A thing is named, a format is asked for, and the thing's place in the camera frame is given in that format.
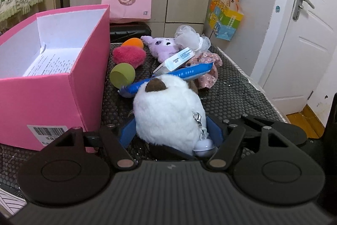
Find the green makeup sponge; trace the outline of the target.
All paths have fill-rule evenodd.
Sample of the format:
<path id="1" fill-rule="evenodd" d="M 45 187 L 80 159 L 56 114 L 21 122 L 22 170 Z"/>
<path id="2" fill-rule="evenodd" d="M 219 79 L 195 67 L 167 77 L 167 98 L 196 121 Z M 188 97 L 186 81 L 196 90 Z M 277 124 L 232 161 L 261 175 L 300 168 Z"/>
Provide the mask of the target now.
<path id="1" fill-rule="evenodd" d="M 111 84 L 120 89 L 124 86 L 132 84 L 135 80 L 135 69 L 128 63 L 120 63 L 115 65 L 110 71 Z"/>

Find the pink cardboard box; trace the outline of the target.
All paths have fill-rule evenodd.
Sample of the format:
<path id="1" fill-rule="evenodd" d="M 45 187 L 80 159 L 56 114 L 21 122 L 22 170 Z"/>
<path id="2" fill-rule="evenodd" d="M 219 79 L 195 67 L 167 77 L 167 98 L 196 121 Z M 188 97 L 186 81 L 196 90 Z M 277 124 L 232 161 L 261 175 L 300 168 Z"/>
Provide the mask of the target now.
<path id="1" fill-rule="evenodd" d="M 72 127 L 100 126 L 109 6 L 36 13 L 1 35 L 1 143 L 41 150 Z"/>

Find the purple plush toy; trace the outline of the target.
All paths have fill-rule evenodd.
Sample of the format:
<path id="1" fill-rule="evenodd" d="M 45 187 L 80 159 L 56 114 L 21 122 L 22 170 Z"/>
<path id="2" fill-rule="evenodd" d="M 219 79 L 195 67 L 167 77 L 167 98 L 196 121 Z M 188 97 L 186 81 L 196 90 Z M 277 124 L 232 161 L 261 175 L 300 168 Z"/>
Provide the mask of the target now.
<path id="1" fill-rule="evenodd" d="M 149 48 L 150 53 L 159 63 L 179 52 L 179 46 L 174 38 L 153 38 L 151 36 L 141 36 L 142 42 Z"/>

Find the white door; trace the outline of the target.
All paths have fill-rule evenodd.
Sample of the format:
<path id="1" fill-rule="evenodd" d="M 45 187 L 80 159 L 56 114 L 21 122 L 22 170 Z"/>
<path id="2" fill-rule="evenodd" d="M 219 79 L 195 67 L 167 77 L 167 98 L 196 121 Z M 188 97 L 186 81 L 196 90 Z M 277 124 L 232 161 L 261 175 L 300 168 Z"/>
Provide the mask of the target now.
<path id="1" fill-rule="evenodd" d="M 263 86 L 276 108 L 285 115 L 302 111 L 336 48 L 336 0 L 310 1 L 315 9 L 303 2 L 299 19 L 294 21 L 291 16 Z"/>

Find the red heart plush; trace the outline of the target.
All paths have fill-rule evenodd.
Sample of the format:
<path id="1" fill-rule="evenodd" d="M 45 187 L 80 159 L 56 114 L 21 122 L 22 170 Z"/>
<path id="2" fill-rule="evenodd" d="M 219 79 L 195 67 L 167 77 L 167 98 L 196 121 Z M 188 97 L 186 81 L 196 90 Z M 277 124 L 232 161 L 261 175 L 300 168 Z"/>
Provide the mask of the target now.
<path id="1" fill-rule="evenodd" d="M 112 51 L 115 64 L 127 63 L 135 69 L 143 65 L 146 55 L 146 52 L 137 46 L 119 46 Z"/>

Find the black suitcase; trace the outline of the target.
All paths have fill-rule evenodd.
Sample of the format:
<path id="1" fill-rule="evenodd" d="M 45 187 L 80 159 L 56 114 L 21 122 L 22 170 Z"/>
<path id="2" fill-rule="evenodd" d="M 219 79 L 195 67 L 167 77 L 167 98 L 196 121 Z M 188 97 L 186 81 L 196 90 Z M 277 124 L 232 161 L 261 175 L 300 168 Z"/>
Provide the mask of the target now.
<path id="1" fill-rule="evenodd" d="M 142 36 L 152 36 L 151 28 L 144 22 L 110 23 L 110 43 L 123 43 Z"/>

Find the pink floral scrunchie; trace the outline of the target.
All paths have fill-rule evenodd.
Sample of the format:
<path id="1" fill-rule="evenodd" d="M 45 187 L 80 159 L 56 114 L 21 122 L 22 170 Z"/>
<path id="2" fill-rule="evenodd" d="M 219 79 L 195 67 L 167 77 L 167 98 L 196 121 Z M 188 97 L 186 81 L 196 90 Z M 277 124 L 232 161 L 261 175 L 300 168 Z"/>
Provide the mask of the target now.
<path id="1" fill-rule="evenodd" d="M 203 65 L 201 75 L 194 80 L 197 89 L 211 89 L 218 80 L 218 68 L 223 65 L 223 62 L 218 54 L 211 52 L 202 52 L 192 57 L 187 63 L 187 66 Z"/>

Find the white tissue pack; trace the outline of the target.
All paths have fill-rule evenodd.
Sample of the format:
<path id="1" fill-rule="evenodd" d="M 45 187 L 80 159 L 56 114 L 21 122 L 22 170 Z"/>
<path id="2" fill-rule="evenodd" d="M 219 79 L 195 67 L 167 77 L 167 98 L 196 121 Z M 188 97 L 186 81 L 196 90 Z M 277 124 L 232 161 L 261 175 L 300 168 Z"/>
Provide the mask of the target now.
<path id="1" fill-rule="evenodd" d="M 185 48 L 173 56 L 167 58 L 162 64 L 160 64 L 154 71 L 153 76 L 157 77 L 159 75 L 171 73 L 181 66 L 183 66 L 187 61 L 189 61 L 195 52 L 190 48 Z"/>

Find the colourful paper gift bag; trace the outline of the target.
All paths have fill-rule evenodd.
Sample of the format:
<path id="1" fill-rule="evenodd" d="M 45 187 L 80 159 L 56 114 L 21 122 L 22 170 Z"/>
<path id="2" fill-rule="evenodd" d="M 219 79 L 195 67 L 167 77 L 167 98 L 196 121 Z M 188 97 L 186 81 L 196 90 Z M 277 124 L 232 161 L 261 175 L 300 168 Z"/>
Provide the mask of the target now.
<path id="1" fill-rule="evenodd" d="M 211 0 L 207 22 L 211 35 L 218 39 L 231 41 L 244 17 L 239 0 Z"/>

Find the orange makeup sponge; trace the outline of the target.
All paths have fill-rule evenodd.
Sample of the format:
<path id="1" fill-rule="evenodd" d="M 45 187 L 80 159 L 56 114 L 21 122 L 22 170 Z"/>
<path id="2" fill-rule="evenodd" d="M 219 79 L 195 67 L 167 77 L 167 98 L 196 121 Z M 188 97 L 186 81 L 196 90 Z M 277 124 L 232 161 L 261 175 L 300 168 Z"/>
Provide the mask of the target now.
<path id="1" fill-rule="evenodd" d="M 139 38 L 130 38 L 128 40 L 126 40 L 125 42 L 122 43 L 122 46 L 132 46 L 132 47 L 138 47 L 143 49 L 144 48 L 144 44 L 142 42 L 141 39 Z"/>

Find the blue tissue pack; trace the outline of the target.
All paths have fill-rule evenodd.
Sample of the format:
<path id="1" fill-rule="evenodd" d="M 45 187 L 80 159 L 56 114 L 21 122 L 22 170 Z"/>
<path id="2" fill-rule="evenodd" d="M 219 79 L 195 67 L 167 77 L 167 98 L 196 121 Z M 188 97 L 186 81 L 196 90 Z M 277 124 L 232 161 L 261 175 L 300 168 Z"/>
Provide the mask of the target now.
<path id="1" fill-rule="evenodd" d="M 201 77 L 202 75 L 205 75 L 206 73 L 209 73 L 213 67 L 212 63 L 200 63 L 193 66 L 184 67 L 182 69 L 173 71 L 171 73 L 168 73 L 168 75 L 173 75 L 176 77 L 180 77 L 181 79 L 185 81 L 192 81 L 194 79 L 197 79 Z M 150 80 L 154 79 L 155 77 L 151 77 L 148 79 L 144 79 L 138 82 L 134 82 L 128 86 L 124 86 L 118 90 L 118 93 L 125 98 L 131 98 L 136 95 L 139 88 L 144 84 L 149 82 Z"/>

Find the white plush cat toy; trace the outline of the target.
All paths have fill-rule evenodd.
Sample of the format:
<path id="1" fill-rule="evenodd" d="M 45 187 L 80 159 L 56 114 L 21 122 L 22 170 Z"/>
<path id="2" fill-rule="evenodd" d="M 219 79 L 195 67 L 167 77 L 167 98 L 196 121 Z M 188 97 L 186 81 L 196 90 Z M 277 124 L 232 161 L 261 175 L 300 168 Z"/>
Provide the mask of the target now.
<path id="1" fill-rule="evenodd" d="M 133 111 L 136 133 L 145 142 L 189 155 L 208 156 L 215 151 L 201 100 L 180 77 L 160 75 L 141 84 Z"/>

